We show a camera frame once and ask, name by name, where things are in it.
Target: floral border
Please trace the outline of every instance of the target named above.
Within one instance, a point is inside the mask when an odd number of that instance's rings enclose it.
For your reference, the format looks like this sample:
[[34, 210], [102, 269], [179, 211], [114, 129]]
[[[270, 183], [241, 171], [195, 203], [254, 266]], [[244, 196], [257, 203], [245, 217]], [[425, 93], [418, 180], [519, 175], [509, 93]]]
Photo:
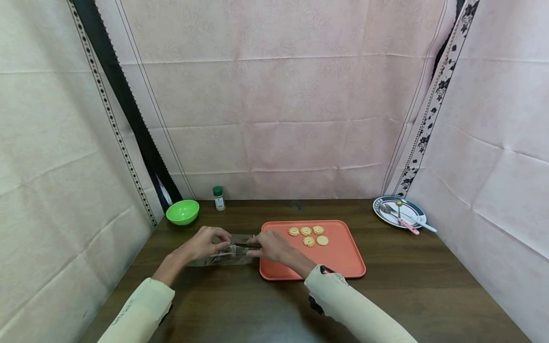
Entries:
[[99, 95], [102, 98], [103, 107], [105, 109], [105, 114], [107, 115], [107, 119], [109, 120], [109, 123], [111, 125], [111, 128], [113, 129], [113, 134], [115, 135], [116, 141], [118, 142], [118, 146], [120, 148], [120, 151], [122, 152], [122, 155], [124, 156], [124, 159], [126, 160], [126, 166], [128, 167], [128, 171], [130, 172], [130, 175], [133, 177], [133, 184], [136, 187], [137, 193], [139, 194], [139, 197], [141, 198], [141, 202], [143, 203], [143, 206], [147, 210], [147, 215], [149, 216], [149, 219], [151, 223], [156, 226], [156, 218], [154, 217], [153, 210], [149, 205], [149, 200], [147, 199], [147, 196], [145, 195], [144, 189], [141, 187], [141, 182], [139, 180], [139, 177], [137, 176], [137, 172], [135, 170], [135, 167], [133, 165], [133, 162], [131, 160], [130, 154], [128, 153], [126, 149], [126, 144], [124, 143], [124, 139], [122, 138], [122, 135], [120, 134], [120, 131], [118, 130], [118, 125], [116, 123], [116, 118], [114, 117], [112, 106], [110, 104], [109, 97], [107, 95], [107, 91], [105, 90], [105, 87], [103, 86], [103, 79], [101, 78], [101, 74], [99, 73], [99, 69], [97, 66], [96, 58], [93, 54], [93, 48], [89, 42], [88, 35], [84, 31], [84, 26], [82, 25], [82, 22], [80, 21], [78, 12], [76, 11], [76, 8], [74, 7], [74, 4], [71, 0], [67, 0], [67, 3], [69, 5], [69, 9], [71, 11], [72, 19], [74, 21], [74, 24], [76, 26], [76, 30], [79, 33], [80, 41], [82, 43], [82, 48], [84, 49], [84, 53], [86, 54], [89, 68], [93, 72], [93, 79], [95, 80], [97, 90], [99, 92]]
[[440, 72], [436, 75], [436, 81], [432, 83], [429, 103], [421, 118], [422, 123], [412, 144], [410, 155], [399, 177], [399, 181], [392, 192], [393, 196], [405, 197], [419, 171], [431, 132], [433, 131], [440, 107], [452, 80], [453, 71], [460, 57], [475, 13], [477, 12], [479, 2], [480, 0], [474, 0], [464, 5], [463, 13], [452, 30], [452, 35], [446, 46], [446, 57], [441, 64]]

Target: fabric backdrop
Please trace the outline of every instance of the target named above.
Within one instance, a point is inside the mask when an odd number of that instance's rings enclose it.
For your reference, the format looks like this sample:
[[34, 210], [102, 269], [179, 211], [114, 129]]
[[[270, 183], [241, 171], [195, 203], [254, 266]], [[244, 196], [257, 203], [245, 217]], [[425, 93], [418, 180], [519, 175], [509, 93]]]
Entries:
[[185, 197], [368, 198], [455, 0], [97, 1]]
[[163, 212], [66, 0], [0, 1], [0, 51], [0, 342], [73, 343]]
[[418, 117], [412, 133], [420, 139], [410, 140], [388, 193], [422, 206], [527, 336], [547, 342], [549, 3], [481, 0], [475, 13], [476, 3], [464, 6], [426, 121]]

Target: cream sleeve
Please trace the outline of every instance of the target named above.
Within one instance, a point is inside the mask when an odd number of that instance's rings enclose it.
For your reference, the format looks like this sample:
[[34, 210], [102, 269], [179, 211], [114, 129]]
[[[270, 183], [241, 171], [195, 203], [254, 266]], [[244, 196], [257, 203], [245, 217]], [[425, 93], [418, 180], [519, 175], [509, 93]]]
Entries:
[[322, 274], [318, 265], [305, 286], [324, 314], [345, 325], [361, 342], [417, 343], [399, 323], [349, 286], [341, 274]]
[[164, 283], [146, 279], [126, 301], [99, 343], [147, 342], [170, 310], [174, 294]]

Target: orange tray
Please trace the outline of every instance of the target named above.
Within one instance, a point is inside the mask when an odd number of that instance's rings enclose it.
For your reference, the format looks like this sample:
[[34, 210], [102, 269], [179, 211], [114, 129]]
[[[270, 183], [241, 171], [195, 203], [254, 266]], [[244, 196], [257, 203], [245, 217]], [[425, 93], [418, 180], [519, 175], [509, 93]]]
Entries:
[[[301, 228], [308, 226], [312, 228], [317, 225], [324, 228], [324, 236], [330, 240], [326, 246], [315, 244], [312, 248], [308, 248], [303, 245], [303, 235], [293, 237], [288, 234], [290, 227]], [[267, 230], [280, 233], [288, 240], [291, 246], [298, 248], [315, 263], [325, 265], [345, 278], [359, 278], [366, 274], [366, 265], [356, 247], [355, 240], [352, 238], [347, 224], [340, 220], [266, 222], [261, 227], [261, 232]], [[259, 273], [263, 279], [269, 281], [302, 280], [290, 268], [264, 258], [261, 258], [259, 261]]]

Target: plastic bag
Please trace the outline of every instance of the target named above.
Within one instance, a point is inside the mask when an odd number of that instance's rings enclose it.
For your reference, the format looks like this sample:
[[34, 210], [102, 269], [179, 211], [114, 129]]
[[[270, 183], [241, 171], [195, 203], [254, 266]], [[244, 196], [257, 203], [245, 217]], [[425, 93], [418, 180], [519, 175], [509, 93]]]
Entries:
[[[246, 243], [252, 237], [254, 237], [254, 235], [232, 234], [231, 243]], [[215, 237], [213, 242], [219, 243], [219, 238]], [[195, 260], [189, 263], [188, 266], [207, 267], [246, 265], [251, 263], [253, 260], [253, 257], [246, 256], [246, 253], [250, 250], [253, 249], [231, 245], [228, 248], [218, 251], [215, 255]]]

